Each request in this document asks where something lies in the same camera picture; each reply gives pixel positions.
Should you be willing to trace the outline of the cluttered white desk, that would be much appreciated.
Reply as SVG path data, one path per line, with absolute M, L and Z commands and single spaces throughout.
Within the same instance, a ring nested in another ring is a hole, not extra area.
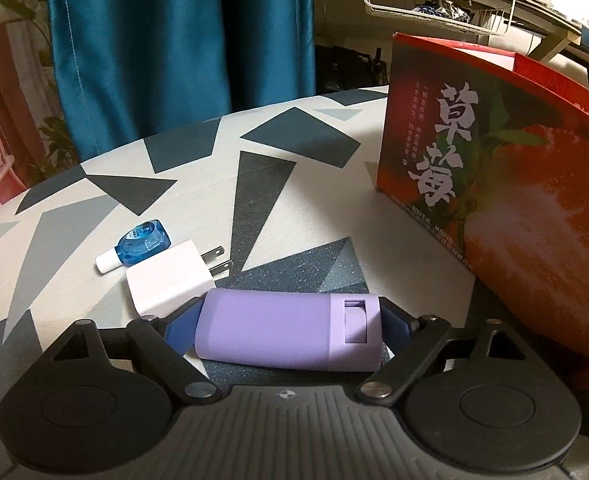
M 317 32 L 341 37 L 384 38 L 406 34 L 461 38 L 488 44 L 520 29 L 539 43 L 527 54 L 550 62 L 557 55 L 583 66 L 589 88 L 589 49 L 584 27 L 532 0 L 317 0 Z

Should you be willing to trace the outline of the blue curtain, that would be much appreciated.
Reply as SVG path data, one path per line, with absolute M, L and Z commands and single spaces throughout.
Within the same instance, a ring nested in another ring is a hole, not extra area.
M 315 91 L 314 0 L 47 0 L 80 159 Z

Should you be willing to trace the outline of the white power adapter plug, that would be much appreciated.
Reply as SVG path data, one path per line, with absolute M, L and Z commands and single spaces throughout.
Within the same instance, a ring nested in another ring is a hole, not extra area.
M 193 240 L 173 245 L 125 271 L 136 313 L 165 318 L 187 301 L 215 287 L 214 278 L 232 268 L 228 259 L 211 266 L 224 255 L 223 246 L 201 254 Z

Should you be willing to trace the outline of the printed room backdrop cloth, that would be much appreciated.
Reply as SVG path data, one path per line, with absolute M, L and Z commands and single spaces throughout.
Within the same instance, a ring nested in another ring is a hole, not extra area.
M 46 0 L 0 0 L 0 206 L 78 164 L 60 107 Z

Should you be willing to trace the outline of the purple plastic case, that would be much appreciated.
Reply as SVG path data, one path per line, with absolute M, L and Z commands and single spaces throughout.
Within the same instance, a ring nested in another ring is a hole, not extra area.
M 195 334 L 201 359 L 288 370 L 374 372 L 382 348 L 379 299 L 369 294 L 217 288 Z

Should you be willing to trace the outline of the red strawberry cardboard box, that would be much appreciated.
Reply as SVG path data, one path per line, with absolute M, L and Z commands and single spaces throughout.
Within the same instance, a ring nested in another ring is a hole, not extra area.
M 515 67 L 396 34 L 377 185 L 529 330 L 589 359 L 589 115 Z M 589 367 L 573 380 L 589 399 Z

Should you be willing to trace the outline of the blue correction tape dispenser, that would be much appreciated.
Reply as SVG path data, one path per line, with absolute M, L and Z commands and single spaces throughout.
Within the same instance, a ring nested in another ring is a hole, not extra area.
M 95 266 L 100 274 L 106 274 L 120 266 L 134 266 L 170 246 L 168 232 L 159 220 L 142 222 L 125 233 L 116 246 L 97 256 Z

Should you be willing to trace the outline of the geometric patterned table cover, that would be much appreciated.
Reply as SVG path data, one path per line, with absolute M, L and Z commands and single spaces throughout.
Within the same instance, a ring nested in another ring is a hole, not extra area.
M 0 207 L 0 399 L 77 318 L 135 316 L 122 270 L 95 259 L 157 219 L 224 250 L 224 287 L 373 292 L 465 322 L 473 276 L 375 189 L 387 89 L 208 120 L 82 162 Z M 11 466 L 0 444 L 0 478 Z

